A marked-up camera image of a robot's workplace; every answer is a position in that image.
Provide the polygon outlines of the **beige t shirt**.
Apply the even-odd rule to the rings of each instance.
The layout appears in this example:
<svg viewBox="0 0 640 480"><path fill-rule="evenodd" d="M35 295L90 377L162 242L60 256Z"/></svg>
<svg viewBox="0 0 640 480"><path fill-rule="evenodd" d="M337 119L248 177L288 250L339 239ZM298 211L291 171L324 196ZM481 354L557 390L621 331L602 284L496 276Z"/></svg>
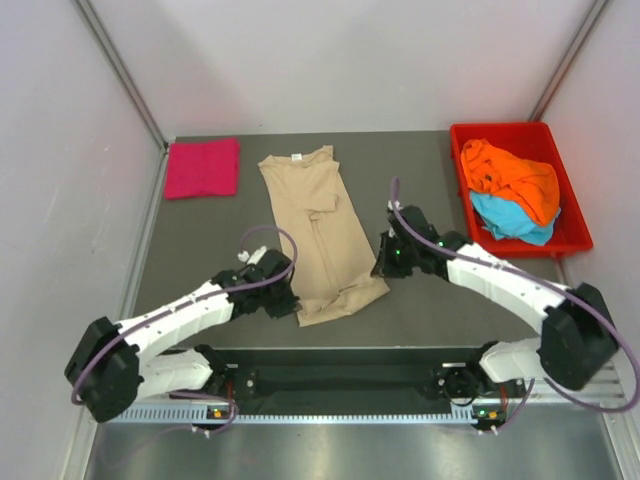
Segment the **beige t shirt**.
<svg viewBox="0 0 640 480"><path fill-rule="evenodd" d="M353 315L389 292L373 277L376 257L325 145L308 154L270 155L258 164L276 225L298 249L292 290L299 325Z"/></svg>

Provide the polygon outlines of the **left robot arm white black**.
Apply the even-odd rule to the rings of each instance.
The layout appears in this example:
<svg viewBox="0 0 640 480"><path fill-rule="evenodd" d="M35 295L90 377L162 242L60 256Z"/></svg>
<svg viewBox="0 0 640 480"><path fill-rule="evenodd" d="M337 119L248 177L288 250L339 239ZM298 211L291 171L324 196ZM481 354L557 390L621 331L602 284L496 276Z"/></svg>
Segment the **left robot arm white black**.
<svg viewBox="0 0 640 480"><path fill-rule="evenodd" d="M221 271L154 311L116 323L106 317L91 322L64 369L73 403L106 423L135 402L160 395L229 394L230 369L213 348L180 350L178 344L258 310L274 319L293 313L293 273L291 259L262 247L241 269Z"/></svg>

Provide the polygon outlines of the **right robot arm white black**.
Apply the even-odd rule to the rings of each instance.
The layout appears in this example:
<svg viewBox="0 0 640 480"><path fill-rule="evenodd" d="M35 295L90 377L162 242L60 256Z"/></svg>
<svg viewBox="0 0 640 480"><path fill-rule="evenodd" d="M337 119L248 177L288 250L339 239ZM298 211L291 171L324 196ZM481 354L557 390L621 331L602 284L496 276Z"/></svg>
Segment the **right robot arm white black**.
<svg viewBox="0 0 640 480"><path fill-rule="evenodd" d="M491 341L474 350L464 367L444 376L446 392L463 380L467 384L458 395L487 396L507 382L536 377L579 391L618 352L610 332L613 322L597 288L586 283L575 289L541 285L461 233L439 234L414 205L389 203L387 220L372 275L435 275L503 307L536 334L517 342Z"/></svg>

